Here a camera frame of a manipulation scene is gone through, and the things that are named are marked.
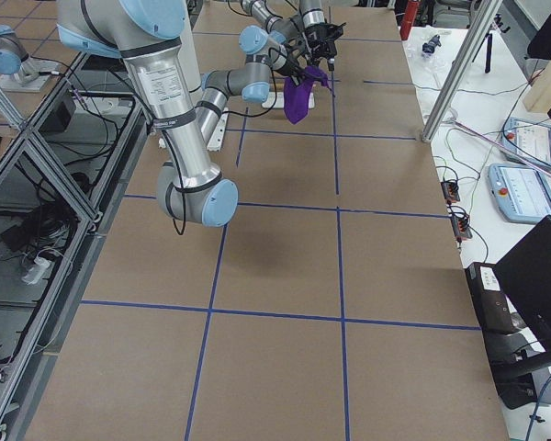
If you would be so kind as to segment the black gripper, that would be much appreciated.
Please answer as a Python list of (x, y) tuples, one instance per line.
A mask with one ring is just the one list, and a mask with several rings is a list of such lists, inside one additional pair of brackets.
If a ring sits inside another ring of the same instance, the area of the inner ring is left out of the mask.
[(305, 28), (304, 37), (309, 48), (308, 64), (319, 64), (321, 60), (328, 64), (335, 63), (336, 40), (343, 35), (344, 27), (345, 23), (336, 25), (324, 22)]
[(303, 76), (306, 69), (309, 49), (304, 39), (292, 39), (283, 43), (282, 53), (286, 55), (286, 61), (282, 67), (284, 76)]

